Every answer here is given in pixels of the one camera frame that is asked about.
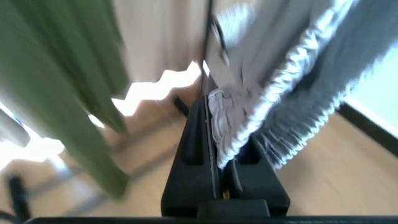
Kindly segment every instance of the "black baseboard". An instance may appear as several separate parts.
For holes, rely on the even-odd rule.
[[[360,112],[356,111],[354,108],[350,107],[350,105],[344,104],[338,110],[338,113],[362,132],[367,134],[370,138],[398,157],[398,139],[392,134],[373,123],[373,121],[362,115]]]

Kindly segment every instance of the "green curtain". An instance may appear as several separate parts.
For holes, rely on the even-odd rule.
[[[121,37],[109,0],[0,1],[0,101],[68,153],[113,197],[127,175],[88,112],[119,133],[123,117],[111,97],[128,84]]]

